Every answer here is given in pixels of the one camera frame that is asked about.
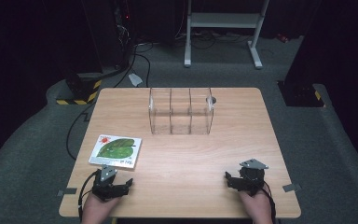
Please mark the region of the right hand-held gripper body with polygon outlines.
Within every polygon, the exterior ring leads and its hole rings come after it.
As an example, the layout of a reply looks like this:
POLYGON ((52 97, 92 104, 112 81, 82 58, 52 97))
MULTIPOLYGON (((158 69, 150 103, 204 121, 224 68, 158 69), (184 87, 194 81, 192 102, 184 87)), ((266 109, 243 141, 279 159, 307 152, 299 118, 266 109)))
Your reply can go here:
POLYGON ((250 159, 240 163, 240 190, 248 191, 255 195, 263 188, 265 180, 265 171, 269 168, 266 164, 257 159, 250 159))

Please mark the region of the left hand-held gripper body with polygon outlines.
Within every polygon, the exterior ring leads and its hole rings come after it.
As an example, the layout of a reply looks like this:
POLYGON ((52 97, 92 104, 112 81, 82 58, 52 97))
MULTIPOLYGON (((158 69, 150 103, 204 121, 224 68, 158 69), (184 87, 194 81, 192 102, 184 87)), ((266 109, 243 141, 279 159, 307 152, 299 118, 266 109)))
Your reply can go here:
POLYGON ((117 170, 106 164, 103 164, 102 168, 97 171, 91 191, 101 201, 107 202, 117 197, 113 185, 116 174, 117 170))

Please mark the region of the green leaf picture book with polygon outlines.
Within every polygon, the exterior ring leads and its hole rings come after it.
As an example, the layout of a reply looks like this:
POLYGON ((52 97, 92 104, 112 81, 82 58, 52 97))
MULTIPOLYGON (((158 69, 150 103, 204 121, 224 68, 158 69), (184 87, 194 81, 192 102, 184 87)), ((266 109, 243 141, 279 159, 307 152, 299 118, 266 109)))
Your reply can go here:
POLYGON ((132 169, 137 162, 141 138, 100 134, 89 163, 132 169))

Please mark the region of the clear acrylic divider rack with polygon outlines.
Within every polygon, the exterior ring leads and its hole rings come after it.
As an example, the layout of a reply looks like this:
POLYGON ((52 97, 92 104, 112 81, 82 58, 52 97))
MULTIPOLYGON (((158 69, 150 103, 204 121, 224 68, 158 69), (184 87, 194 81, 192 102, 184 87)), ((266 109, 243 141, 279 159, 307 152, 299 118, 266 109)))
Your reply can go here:
POLYGON ((209 134, 215 98, 211 88, 151 88, 152 134, 209 134))

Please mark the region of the person's left hand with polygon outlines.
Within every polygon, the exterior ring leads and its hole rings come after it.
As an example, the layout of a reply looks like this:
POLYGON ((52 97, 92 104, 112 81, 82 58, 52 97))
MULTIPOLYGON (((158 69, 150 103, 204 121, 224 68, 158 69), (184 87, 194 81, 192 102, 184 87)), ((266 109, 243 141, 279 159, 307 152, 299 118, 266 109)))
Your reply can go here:
POLYGON ((104 202, 94 194, 90 194, 83 207, 81 224, 102 224, 119 204, 119 201, 119 198, 114 198, 104 202))

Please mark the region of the person's right hand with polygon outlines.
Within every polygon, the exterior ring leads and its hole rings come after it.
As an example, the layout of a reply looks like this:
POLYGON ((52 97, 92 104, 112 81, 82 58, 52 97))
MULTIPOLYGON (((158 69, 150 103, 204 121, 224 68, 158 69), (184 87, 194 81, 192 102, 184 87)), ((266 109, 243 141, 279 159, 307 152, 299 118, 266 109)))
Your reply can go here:
POLYGON ((268 195, 269 188, 266 185, 254 196, 250 196, 246 191, 239 192, 244 210, 254 224, 273 224, 268 195))

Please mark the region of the grey tape piece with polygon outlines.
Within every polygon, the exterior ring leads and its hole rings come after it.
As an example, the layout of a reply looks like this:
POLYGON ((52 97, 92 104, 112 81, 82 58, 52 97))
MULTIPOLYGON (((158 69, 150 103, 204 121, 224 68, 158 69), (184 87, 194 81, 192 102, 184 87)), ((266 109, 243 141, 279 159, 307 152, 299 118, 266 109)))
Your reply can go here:
POLYGON ((285 185, 282 187, 283 190, 285 192, 289 192, 289 191, 298 191, 298 190, 301 190, 302 187, 300 184, 296 184, 296 183, 292 183, 292 184, 289 184, 289 185, 285 185))
POLYGON ((57 192, 57 197, 63 197, 64 195, 68 194, 76 194, 77 188, 66 188, 66 189, 59 189, 57 192))

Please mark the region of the black yellow striped stand base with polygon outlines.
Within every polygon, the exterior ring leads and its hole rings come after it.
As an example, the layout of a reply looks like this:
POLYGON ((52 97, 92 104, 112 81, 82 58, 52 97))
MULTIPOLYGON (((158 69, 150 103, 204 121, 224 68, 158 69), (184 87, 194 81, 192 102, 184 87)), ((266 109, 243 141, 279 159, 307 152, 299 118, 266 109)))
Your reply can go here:
POLYGON ((91 104, 101 86, 97 78, 81 78, 78 75, 67 78, 56 97, 58 105, 87 105, 91 104))
POLYGON ((287 106, 324 107, 324 101, 312 85, 297 85, 279 81, 278 87, 287 106))

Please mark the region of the white paper scrap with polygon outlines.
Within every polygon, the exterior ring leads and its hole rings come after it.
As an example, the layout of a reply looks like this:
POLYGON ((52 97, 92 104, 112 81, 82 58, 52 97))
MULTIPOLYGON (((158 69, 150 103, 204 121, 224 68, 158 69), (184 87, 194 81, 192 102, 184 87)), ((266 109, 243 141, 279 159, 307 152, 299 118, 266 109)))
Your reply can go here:
POLYGON ((138 87, 143 82, 143 80, 134 73, 129 74, 129 79, 134 87, 138 87))

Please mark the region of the black computer tower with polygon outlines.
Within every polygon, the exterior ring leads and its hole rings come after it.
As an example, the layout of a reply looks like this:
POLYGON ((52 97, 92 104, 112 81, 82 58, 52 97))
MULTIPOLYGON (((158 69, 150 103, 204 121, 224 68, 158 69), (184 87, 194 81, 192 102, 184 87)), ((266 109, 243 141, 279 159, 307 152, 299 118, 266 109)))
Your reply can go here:
POLYGON ((103 71, 127 66, 133 43, 131 0, 81 0, 103 71))

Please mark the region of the white metal stand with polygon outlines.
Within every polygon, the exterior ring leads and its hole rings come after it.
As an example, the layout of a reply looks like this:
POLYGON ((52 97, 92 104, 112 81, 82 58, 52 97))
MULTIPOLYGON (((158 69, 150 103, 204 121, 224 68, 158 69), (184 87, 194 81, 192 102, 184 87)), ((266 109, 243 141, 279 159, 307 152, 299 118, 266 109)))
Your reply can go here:
POLYGON ((269 0, 263 0, 259 13, 203 13, 192 11, 192 0, 187 0, 186 13, 186 45, 184 67, 191 66, 191 29, 192 28, 242 28, 254 29, 253 39, 247 42, 256 69, 263 64, 256 49, 261 28, 266 17, 269 0))

